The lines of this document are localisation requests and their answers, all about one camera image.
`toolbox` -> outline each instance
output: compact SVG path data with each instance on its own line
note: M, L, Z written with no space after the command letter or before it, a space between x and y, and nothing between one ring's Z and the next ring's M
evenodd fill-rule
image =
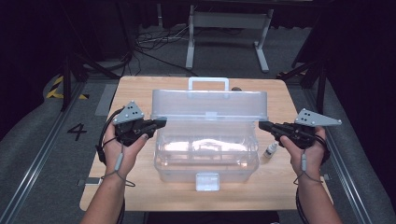
M195 91L194 82L224 82L224 91ZM228 78L191 77L186 91L154 90L151 118L167 118L157 131L154 166L165 182L245 182L259 167L258 120L268 120L265 91L229 91Z

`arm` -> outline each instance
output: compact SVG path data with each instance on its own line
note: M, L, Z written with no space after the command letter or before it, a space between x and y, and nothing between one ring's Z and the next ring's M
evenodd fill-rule
M316 134L325 139L326 134L323 128L317 128ZM332 201L320 182L320 164L323 158L324 148L316 142L305 151L306 173L302 175L301 160L303 150L292 143L288 137L280 138L283 146L291 155L291 165L294 172L299 176L298 189L299 198L304 214L309 223L342 223L340 217L332 206Z
M108 125L104 142L115 137L114 125ZM136 142L129 147L124 147L115 139L105 145L106 154L106 174L105 179L99 186L92 198L81 223L116 223L122 207L125 179L134 167L136 156L146 144L148 136L143 134ZM123 152L123 159L118 171L118 176L114 173L117 158Z

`hand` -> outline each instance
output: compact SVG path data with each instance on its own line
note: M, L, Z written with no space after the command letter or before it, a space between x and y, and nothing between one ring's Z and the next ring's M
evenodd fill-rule
M322 127L316 127L315 134L326 139L325 130ZM302 173L301 160L304 151L297 147L287 136L280 137L283 146L291 155L291 165L297 175ZM306 173L314 179L320 178L320 165L323 159L325 149L323 145L316 141L312 147L305 150L306 155Z
M117 159L121 154L121 151L123 150L123 159L120 165L119 175L122 176L122 178L126 178L129 172L131 172L132 168L134 168L137 154L146 144L149 137L146 134L143 134L133 144L126 147L115 139L116 137L115 131L116 131L115 126L112 123L110 123L107 127L105 138L103 141L105 143L113 139L110 142L108 142L104 148L106 155L106 174L111 174L112 172L114 172Z

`forearm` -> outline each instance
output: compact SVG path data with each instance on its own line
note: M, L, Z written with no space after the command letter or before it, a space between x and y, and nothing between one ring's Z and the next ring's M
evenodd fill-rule
M116 223L122 207L125 182L117 175L106 177L92 198L81 223Z
M302 176L299 179L299 199L310 224L342 223L321 183Z

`black number on floor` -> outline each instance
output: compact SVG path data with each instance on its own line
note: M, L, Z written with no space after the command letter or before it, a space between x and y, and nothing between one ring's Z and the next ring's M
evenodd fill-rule
M76 141L78 141L79 135L87 132L87 131L82 130L83 128L84 128L84 124L80 123L80 124L76 125L75 127L71 128L67 132L68 133L76 133L77 134Z

